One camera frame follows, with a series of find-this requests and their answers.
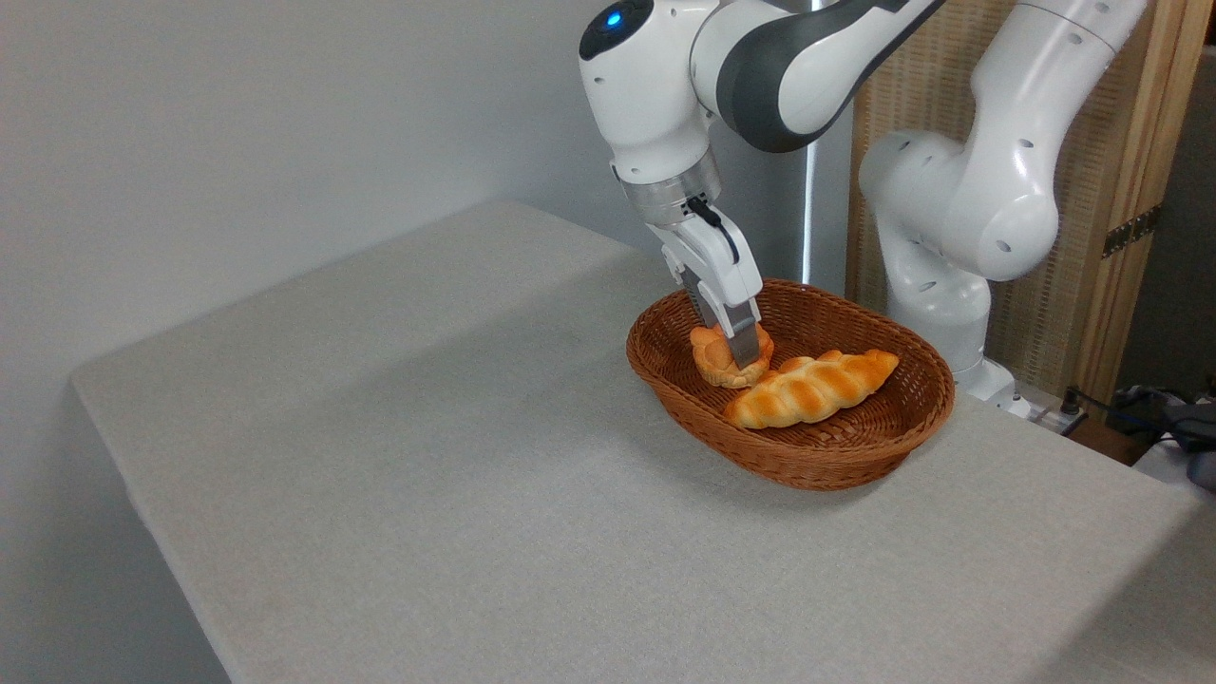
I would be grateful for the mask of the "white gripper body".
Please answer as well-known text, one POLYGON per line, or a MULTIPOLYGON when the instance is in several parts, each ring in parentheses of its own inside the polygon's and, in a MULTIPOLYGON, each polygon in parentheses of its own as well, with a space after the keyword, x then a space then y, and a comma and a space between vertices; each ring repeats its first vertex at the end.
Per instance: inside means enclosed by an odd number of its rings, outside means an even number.
POLYGON ((760 295, 762 280, 743 232, 706 200, 694 200, 681 222, 648 228, 663 242, 674 280, 687 273, 702 277, 713 305, 738 305, 760 295))

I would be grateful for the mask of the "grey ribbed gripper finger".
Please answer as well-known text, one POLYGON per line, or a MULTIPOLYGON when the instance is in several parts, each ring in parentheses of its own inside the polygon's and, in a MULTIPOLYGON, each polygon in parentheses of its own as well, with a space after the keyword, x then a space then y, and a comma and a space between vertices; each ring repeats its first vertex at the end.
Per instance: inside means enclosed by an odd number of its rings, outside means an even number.
POLYGON ((720 326, 717 321, 716 308, 713 307, 713 296, 705 288, 699 276, 686 276, 685 277, 685 291, 691 299, 696 315, 700 319, 700 325, 708 329, 720 326))
POLYGON ((734 365, 741 370, 754 364, 761 355, 758 324, 760 313, 755 299, 745 299, 738 305, 721 305, 717 325, 726 336, 734 365))

